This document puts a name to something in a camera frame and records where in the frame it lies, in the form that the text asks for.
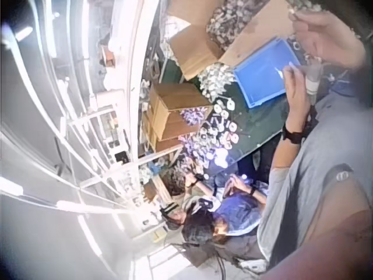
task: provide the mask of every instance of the worker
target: worker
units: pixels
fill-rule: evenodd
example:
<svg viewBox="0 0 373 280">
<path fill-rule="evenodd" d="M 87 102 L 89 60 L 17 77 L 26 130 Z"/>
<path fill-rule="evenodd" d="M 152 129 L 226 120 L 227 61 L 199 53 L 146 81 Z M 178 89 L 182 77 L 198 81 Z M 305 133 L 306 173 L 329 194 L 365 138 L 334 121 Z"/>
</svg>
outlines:
<svg viewBox="0 0 373 280">
<path fill-rule="evenodd" d="M 230 236 L 242 236 L 255 229 L 265 204 L 265 194 L 232 174 L 220 207 L 187 217 L 182 235 L 190 243 L 224 243 Z"/>
<path fill-rule="evenodd" d="M 193 188 L 198 188 L 203 195 L 193 193 Z M 165 216 L 168 228 L 171 230 L 178 229 L 184 225 L 188 215 L 193 215 L 207 204 L 206 210 L 212 212 L 220 206 L 220 201 L 214 196 L 213 190 L 198 180 L 192 173 L 185 173 L 185 195 L 181 207 L 175 208 Z"/>
<path fill-rule="evenodd" d="M 258 229 L 269 262 L 261 279 L 361 279 L 372 249 L 373 111 L 363 102 L 371 90 L 369 53 L 330 12 L 290 19 L 304 50 L 349 69 L 351 82 L 336 82 L 316 104 L 318 123 L 303 139 L 311 106 L 305 76 L 293 66 L 283 70 L 290 111 Z"/>
</svg>

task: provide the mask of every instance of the open cardboard box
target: open cardboard box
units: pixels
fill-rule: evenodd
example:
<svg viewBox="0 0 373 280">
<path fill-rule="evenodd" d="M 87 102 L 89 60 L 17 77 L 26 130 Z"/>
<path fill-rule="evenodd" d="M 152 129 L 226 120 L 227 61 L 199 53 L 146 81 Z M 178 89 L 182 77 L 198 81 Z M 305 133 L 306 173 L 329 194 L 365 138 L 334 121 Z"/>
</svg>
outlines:
<svg viewBox="0 0 373 280">
<path fill-rule="evenodd" d="M 179 145 L 181 143 L 177 138 L 163 141 L 159 140 L 145 113 L 142 114 L 142 127 L 150 146 L 155 152 L 161 152 L 168 148 L 175 147 L 176 145 Z"/>
<path fill-rule="evenodd" d="M 205 119 L 211 113 L 213 106 L 201 95 L 195 85 L 158 84 L 150 90 L 150 104 L 147 117 L 159 140 L 178 137 L 200 129 L 200 125 L 188 125 L 180 111 L 197 107 L 206 107 Z"/>
<path fill-rule="evenodd" d="M 236 66 L 274 37 L 293 33 L 286 0 L 270 0 L 247 24 L 224 52 L 206 33 L 206 25 L 223 0 L 171 0 L 167 13 L 191 25 L 176 34 L 170 46 L 185 79 L 190 80 L 207 66 L 222 62 Z"/>
</svg>

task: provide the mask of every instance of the table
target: table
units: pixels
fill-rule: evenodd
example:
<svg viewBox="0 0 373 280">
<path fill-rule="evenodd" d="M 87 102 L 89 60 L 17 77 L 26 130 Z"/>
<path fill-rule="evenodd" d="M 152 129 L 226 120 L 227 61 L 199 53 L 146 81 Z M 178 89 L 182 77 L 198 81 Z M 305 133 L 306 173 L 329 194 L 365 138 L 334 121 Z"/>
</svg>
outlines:
<svg viewBox="0 0 373 280">
<path fill-rule="evenodd" d="M 168 60 L 166 63 L 161 82 L 178 83 L 182 76 L 180 68 L 172 60 Z M 199 88 L 197 78 L 189 82 L 196 84 Z M 231 97 L 236 104 L 230 120 L 237 123 L 237 134 L 240 137 L 238 143 L 233 144 L 233 148 L 228 153 L 228 165 L 232 165 L 265 144 L 281 131 L 287 117 L 288 104 L 283 94 L 261 106 L 249 109 L 237 83 L 227 86 L 226 89 L 227 93 L 225 95 Z M 222 167 L 216 166 L 211 161 L 207 173 L 212 176 L 222 170 Z"/>
</svg>

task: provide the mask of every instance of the gray shirt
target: gray shirt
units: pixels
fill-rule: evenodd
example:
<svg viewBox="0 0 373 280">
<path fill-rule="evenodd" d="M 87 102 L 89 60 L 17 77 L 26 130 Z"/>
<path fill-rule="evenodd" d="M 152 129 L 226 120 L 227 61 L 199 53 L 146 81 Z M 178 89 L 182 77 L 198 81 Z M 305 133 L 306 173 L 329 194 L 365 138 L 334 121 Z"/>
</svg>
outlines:
<svg viewBox="0 0 373 280">
<path fill-rule="evenodd" d="M 326 191 L 328 171 L 340 164 L 353 169 L 368 200 L 372 201 L 373 111 L 363 109 L 357 99 L 331 92 L 317 105 L 319 124 L 302 144 L 289 169 L 273 169 L 269 196 L 258 229 L 259 247 L 267 260 L 279 234 L 284 209 L 296 174 L 298 191 L 298 246 L 302 244 Z"/>
</svg>

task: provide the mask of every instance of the blue bin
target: blue bin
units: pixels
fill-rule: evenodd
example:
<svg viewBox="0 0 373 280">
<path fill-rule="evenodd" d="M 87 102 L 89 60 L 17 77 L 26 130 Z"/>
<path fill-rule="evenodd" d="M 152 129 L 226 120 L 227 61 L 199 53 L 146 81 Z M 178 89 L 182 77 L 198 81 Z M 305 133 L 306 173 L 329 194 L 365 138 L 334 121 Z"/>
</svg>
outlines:
<svg viewBox="0 0 373 280">
<path fill-rule="evenodd" d="M 282 70 L 291 63 L 300 64 L 289 44 L 276 38 L 234 69 L 249 108 L 285 93 Z"/>
</svg>

